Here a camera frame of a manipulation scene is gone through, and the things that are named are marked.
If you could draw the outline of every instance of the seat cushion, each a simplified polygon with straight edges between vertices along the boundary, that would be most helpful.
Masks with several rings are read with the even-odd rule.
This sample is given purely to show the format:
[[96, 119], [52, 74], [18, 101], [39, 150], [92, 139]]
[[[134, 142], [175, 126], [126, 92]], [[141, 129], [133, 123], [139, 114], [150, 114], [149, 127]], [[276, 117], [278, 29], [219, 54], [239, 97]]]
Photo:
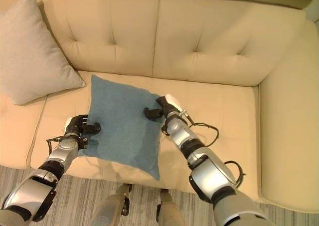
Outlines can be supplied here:
[[[86, 71], [79, 73], [87, 83], [87, 87], [54, 93], [47, 98], [31, 155], [33, 168], [39, 167], [48, 156], [45, 139], [62, 135], [68, 117], [89, 112], [91, 75], [96, 74], [103, 79], [144, 88], [158, 95], [170, 93], [180, 101], [196, 122], [206, 122], [218, 127], [220, 137], [210, 148], [223, 161], [235, 160], [242, 166], [246, 176], [240, 190], [254, 200], [258, 199], [256, 96], [252, 87]], [[211, 135], [205, 129], [194, 129], [194, 131], [200, 134], [205, 144], [211, 141]], [[183, 154], [164, 134], [160, 142], [160, 181], [139, 169], [92, 157], [76, 158], [67, 173], [82, 178], [105, 179], [193, 192], [188, 182], [190, 169], [187, 167]]]
[[0, 165], [17, 169], [28, 168], [26, 162], [46, 96], [23, 106], [13, 105], [0, 92]]

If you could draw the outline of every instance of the gray floor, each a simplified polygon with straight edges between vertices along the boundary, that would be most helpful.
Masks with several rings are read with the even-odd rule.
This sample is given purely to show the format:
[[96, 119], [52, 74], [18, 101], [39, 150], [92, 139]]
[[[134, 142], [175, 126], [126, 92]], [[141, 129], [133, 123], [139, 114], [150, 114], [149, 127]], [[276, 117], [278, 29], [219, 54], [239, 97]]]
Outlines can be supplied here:
[[[30, 171], [0, 167], [0, 202]], [[58, 194], [45, 219], [33, 226], [87, 226], [102, 199], [115, 192], [120, 184], [102, 180], [63, 176]], [[130, 214], [122, 217], [121, 226], [157, 226], [156, 208], [159, 189], [134, 185], [130, 194]], [[212, 206], [196, 195], [170, 191], [187, 226], [213, 226]], [[302, 214], [275, 206], [260, 205], [277, 226], [319, 226], [319, 215]]]

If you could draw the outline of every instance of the couch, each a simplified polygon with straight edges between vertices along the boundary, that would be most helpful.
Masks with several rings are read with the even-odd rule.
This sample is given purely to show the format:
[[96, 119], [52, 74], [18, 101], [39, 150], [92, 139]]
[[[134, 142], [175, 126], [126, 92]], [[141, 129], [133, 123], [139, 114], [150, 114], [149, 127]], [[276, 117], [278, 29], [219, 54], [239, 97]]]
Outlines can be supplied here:
[[[0, 10], [16, 1], [0, 0]], [[319, 212], [319, 41], [302, 10], [311, 0], [37, 1], [87, 86], [22, 106], [1, 91], [0, 165], [39, 167], [45, 140], [63, 134], [68, 117], [88, 113], [95, 74], [170, 93], [195, 121], [216, 126], [211, 149], [242, 166], [240, 190], [256, 202]], [[195, 132], [208, 143], [209, 132]], [[159, 172], [157, 181], [130, 166], [78, 157], [67, 174], [194, 193], [185, 158], [164, 135]]]

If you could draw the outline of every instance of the beige pillow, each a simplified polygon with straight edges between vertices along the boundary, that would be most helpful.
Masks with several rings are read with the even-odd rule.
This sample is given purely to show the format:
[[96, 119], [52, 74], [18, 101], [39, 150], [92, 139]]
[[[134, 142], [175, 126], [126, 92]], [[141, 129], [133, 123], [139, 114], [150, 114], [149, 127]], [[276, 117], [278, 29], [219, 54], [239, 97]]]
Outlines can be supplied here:
[[0, 16], [0, 84], [17, 105], [85, 86], [43, 22], [36, 0], [19, 0]]

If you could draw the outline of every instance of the sofa armrest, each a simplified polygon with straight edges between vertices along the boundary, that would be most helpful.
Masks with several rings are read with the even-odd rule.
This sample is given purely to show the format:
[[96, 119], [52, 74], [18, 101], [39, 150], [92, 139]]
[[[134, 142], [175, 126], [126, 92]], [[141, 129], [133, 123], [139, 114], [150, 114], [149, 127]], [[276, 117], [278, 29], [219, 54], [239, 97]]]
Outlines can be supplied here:
[[281, 64], [260, 84], [261, 191], [295, 211], [319, 211], [319, 41], [306, 21]]

